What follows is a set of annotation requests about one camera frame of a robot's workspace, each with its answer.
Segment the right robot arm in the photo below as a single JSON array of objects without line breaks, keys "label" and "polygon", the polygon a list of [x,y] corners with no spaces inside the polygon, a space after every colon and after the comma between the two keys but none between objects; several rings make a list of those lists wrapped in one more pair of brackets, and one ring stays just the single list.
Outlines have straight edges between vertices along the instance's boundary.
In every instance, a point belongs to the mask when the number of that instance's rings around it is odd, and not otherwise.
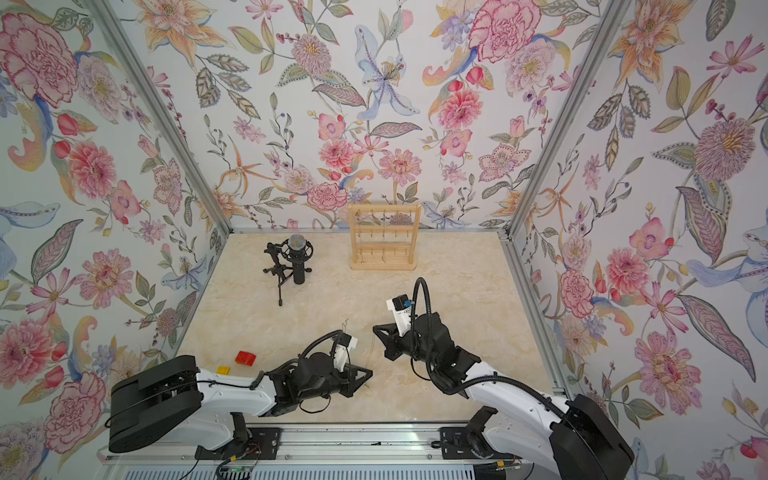
[{"label": "right robot arm", "polygon": [[422,379],[442,394],[480,404],[464,432],[473,454],[526,460],[560,479],[623,479],[636,456],[602,408],[579,394],[542,393],[460,347],[431,308],[426,281],[386,302],[390,324],[376,325],[387,359],[425,366]]}]

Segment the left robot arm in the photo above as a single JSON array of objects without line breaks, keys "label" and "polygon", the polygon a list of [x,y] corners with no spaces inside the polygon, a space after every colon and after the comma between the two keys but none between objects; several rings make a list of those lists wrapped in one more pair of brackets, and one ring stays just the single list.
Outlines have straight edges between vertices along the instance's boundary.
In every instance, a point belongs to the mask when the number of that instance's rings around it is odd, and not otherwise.
[{"label": "left robot arm", "polygon": [[112,388],[108,449],[129,453],[161,441],[194,445],[201,453],[244,453],[248,416],[283,416],[335,394],[350,398],[372,379],[372,370],[351,362],[356,342],[342,330],[329,332],[253,379],[203,369],[192,355],[152,367]]}]

